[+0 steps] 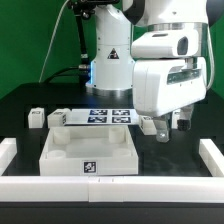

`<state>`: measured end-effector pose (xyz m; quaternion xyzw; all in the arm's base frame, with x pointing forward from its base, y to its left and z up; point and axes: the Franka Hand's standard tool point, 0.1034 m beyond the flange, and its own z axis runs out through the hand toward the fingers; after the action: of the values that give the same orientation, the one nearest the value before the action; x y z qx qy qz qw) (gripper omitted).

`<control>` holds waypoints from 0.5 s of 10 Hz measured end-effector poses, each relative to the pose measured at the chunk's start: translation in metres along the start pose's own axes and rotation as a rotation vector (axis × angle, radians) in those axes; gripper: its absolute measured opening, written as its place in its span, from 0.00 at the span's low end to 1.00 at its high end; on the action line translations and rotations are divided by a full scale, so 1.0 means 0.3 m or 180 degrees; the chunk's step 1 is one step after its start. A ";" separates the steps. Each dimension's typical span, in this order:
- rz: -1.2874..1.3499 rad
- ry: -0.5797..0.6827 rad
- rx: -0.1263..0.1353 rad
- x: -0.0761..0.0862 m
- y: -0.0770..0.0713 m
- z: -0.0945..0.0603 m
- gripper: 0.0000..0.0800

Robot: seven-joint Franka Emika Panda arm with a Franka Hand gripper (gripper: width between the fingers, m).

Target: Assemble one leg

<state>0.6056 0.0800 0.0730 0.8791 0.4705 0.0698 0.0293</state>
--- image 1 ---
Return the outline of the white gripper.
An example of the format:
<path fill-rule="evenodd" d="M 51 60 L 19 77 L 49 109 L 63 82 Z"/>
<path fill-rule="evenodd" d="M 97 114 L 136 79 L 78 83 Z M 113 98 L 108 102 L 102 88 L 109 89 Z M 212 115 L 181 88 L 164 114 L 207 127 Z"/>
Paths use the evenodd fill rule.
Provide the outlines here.
<path fill-rule="evenodd" d="M 191 128 L 194 106 L 190 104 L 205 98 L 206 76 L 203 57 L 138 60 L 135 63 L 133 106 L 139 115 L 156 117 L 153 122 L 158 142 L 169 141 L 169 120 L 162 115 L 176 109 L 181 108 L 178 130 L 188 131 Z"/>

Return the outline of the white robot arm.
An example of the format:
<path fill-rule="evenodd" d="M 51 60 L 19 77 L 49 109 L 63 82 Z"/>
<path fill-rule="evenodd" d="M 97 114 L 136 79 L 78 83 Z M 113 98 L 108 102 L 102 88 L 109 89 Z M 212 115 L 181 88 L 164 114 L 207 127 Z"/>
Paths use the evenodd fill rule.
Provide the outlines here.
<path fill-rule="evenodd" d="M 170 120 L 191 127 L 194 103 L 205 98 L 214 74 L 204 54 L 211 49 L 208 0 L 124 0 L 96 3 L 97 53 L 87 90 L 104 96 L 131 93 L 133 106 L 150 116 L 157 140 L 169 140 Z"/>

